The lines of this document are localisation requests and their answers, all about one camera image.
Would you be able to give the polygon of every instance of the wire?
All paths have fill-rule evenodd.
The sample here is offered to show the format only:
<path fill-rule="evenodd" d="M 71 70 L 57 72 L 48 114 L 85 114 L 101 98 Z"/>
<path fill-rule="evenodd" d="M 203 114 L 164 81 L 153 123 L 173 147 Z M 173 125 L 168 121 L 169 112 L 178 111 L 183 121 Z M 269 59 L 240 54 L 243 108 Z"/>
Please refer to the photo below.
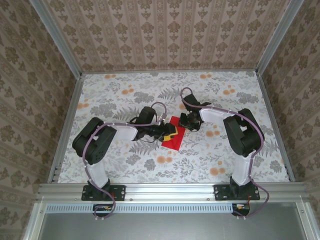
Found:
<path fill-rule="evenodd" d="M 83 161 L 83 164 L 84 164 L 84 170 L 85 170 L 85 173 L 86 175 L 88 176 L 89 178 L 89 182 L 96 188 L 98 189 L 99 191 L 103 192 L 104 194 L 106 194 L 111 200 L 112 200 L 112 203 L 113 203 L 113 206 L 112 206 L 112 210 L 110 211 L 110 213 L 103 217 L 103 219 L 106 219 L 106 218 L 109 218 L 112 213 L 115 211 L 116 209 L 116 200 L 115 198 L 109 193 L 107 192 L 106 190 L 102 189 L 101 187 L 99 187 L 93 180 L 92 180 L 92 177 L 88 171 L 88 161 L 86 160 L 86 153 L 87 153 L 87 150 L 88 150 L 88 147 L 91 143 L 91 141 L 94 139 L 94 137 L 105 127 L 110 127 L 110 126 L 130 126 L 130 127 L 148 127 L 148 126 L 152 126 L 152 125 L 156 125 L 158 123 L 161 123 L 161 121 L 164 121 L 167 117 L 167 107 L 165 104 L 163 104 L 162 102 L 155 102 L 153 105 L 155 104 L 161 104 L 164 106 L 164 113 L 161 115 L 160 119 L 155 121 L 155 122 L 152 122 L 152 123 L 148 123 L 148 124 L 132 124 L 132 123 L 113 123 L 113 122 L 107 122 L 107 123 L 104 123 L 102 124 L 101 126 L 99 126 L 92 134 L 91 136 L 89 137 L 88 141 L 86 142 L 85 146 L 84 146 L 84 149 L 83 149 L 83 152 L 82 152 L 82 161 Z M 96 211 L 94 211 L 94 216 L 95 216 L 95 219 L 102 219 L 102 217 L 99 217 L 97 216 L 96 214 Z"/>
<path fill-rule="evenodd" d="M 258 208 L 258 210 L 256 210 L 254 213 L 251 213 L 247 216 L 243 216 L 241 213 L 237 212 L 237 211 L 234 211 L 236 214 L 238 214 L 240 217 L 242 218 L 249 218 L 249 217 L 252 217 L 254 215 L 256 215 L 257 213 L 259 213 L 267 204 L 269 198 L 270 198 L 270 194 L 269 192 L 264 189 L 262 186 L 260 186 L 259 184 L 255 183 L 255 181 L 251 178 L 251 172 L 252 172 L 252 166 L 253 166 L 253 163 L 254 163 L 254 157 L 261 151 L 261 149 L 263 148 L 264 146 L 264 137 L 263 137 L 263 134 L 261 132 L 261 130 L 259 129 L 259 127 L 253 122 L 251 121 L 249 118 L 247 118 L 246 116 L 238 113 L 238 112 L 235 112 L 235 111 L 231 111 L 231 110 L 226 110 L 226 109 L 223 109 L 223 108 L 219 108 L 219 107 L 215 107 L 215 106 L 198 106 L 198 105 L 192 105 L 190 103 L 188 103 L 187 101 L 184 100 L 183 98 L 183 93 L 184 93 L 184 90 L 188 89 L 191 94 L 193 94 L 191 88 L 189 87 L 184 87 L 181 91 L 180 91 L 180 98 L 182 100 L 182 102 L 190 107 L 193 107 L 193 108 L 199 108 L 199 109 L 215 109 L 215 110 L 218 110 L 220 112 L 224 112 L 224 113 L 228 113 L 228 114 L 233 114 L 233 115 L 237 115 L 239 117 L 241 117 L 242 119 L 246 120 L 258 133 L 259 137 L 260 137 L 260 141 L 261 141 L 261 145 L 260 147 L 258 148 L 257 151 L 255 151 L 252 155 L 251 155 L 251 158 L 250 158 L 250 165 L 249 165 L 249 171 L 248 171 L 248 178 L 249 180 L 252 182 L 253 185 L 255 185 L 257 188 L 260 188 L 261 190 L 263 190 L 265 193 L 266 193 L 266 198 L 265 198 L 265 201 L 264 203 Z"/>

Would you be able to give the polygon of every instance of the white arm segment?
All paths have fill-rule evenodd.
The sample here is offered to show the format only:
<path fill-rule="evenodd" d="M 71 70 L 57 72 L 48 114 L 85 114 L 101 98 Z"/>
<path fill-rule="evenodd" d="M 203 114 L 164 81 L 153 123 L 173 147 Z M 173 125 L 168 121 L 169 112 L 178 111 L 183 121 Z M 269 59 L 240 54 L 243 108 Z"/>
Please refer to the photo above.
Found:
<path fill-rule="evenodd" d="M 233 116 L 233 114 L 218 111 L 215 109 L 210 108 L 203 108 L 200 110 L 200 117 L 204 122 L 213 123 L 214 125 L 218 125 L 220 127 L 225 127 L 224 119 Z M 243 186 L 250 182 L 249 179 L 249 166 L 250 166 L 250 158 L 251 155 L 243 157 L 241 155 L 236 155 L 235 164 L 234 164 L 234 171 L 232 174 L 232 179 L 239 185 Z"/>
<path fill-rule="evenodd" d="M 112 139 L 115 140 L 129 140 L 132 141 L 135 139 L 138 130 L 133 126 L 111 126 L 116 129 L 116 133 Z M 93 182 L 99 187 L 102 188 L 109 181 L 109 178 L 105 172 L 103 159 L 98 163 L 87 165 L 87 169 L 92 177 Z"/>
<path fill-rule="evenodd" d="M 251 155 L 254 153 L 251 152 L 247 157 L 237 155 L 234 162 L 234 170 L 232 173 L 232 179 L 239 186 L 246 185 L 250 182 L 249 179 L 249 167 Z"/>

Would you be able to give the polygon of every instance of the floral tablecloth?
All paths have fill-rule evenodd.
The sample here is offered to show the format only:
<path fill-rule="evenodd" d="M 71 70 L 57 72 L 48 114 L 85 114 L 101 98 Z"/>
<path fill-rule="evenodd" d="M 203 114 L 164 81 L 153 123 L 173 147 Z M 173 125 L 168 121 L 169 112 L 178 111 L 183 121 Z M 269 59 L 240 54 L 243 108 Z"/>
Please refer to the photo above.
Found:
<path fill-rule="evenodd" d="M 257 182 L 288 181 L 253 71 L 88 74 L 82 78 L 84 85 L 59 183 L 85 183 L 88 179 L 72 141 L 91 118 L 123 123 L 137 116 L 144 106 L 159 101 L 167 106 L 169 121 L 171 116 L 186 113 L 179 97 L 183 87 L 190 87 L 201 103 L 237 111 L 250 109 L 265 135 L 265 145 L 254 160 L 252 177 Z M 163 111 L 161 105 L 155 109 L 158 116 Z M 226 131 L 204 123 L 198 132 L 186 130 L 179 151 L 162 147 L 157 141 L 114 141 L 103 161 L 113 183 L 217 183 L 229 181 L 235 156 Z"/>

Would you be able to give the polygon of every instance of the red cloth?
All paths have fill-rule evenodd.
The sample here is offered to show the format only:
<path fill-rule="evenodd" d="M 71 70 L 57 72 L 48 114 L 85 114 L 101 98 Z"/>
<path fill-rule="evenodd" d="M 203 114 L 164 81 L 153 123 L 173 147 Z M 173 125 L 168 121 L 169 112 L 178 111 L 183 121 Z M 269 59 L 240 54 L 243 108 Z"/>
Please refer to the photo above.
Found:
<path fill-rule="evenodd" d="M 186 129 L 184 127 L 178 126 L 180 118 L 176 116 L 172 116 L 170 123 L 176 126 L 176 129 L 178 130 L 178 134 L 173 136 L 173 139 L 169 141 L 164 141 L 161 146 L 168 148 L 168 149 L 173 149 L 179 151 L 182 139 L 184 138 L 185 131 Z"/>

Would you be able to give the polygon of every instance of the wall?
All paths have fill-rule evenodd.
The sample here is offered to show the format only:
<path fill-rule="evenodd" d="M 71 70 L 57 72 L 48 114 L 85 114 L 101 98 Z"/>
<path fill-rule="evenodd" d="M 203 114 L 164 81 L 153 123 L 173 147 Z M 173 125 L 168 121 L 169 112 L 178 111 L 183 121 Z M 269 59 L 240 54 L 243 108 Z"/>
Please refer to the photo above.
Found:
<path fill-rule="evenodd" d="M 28 223 L 75 79 L 28 1 L 0 1 L 0 239 Z"/>
<path fill-rule="evenodd" d="M 289 0 L 45 0 L 84 72 L 254 69 Z"/>
<path fill-rule="evenodd" d="M 297 181 L 320 223 L 320 1 L 305 0 L 263 80 Z"/>

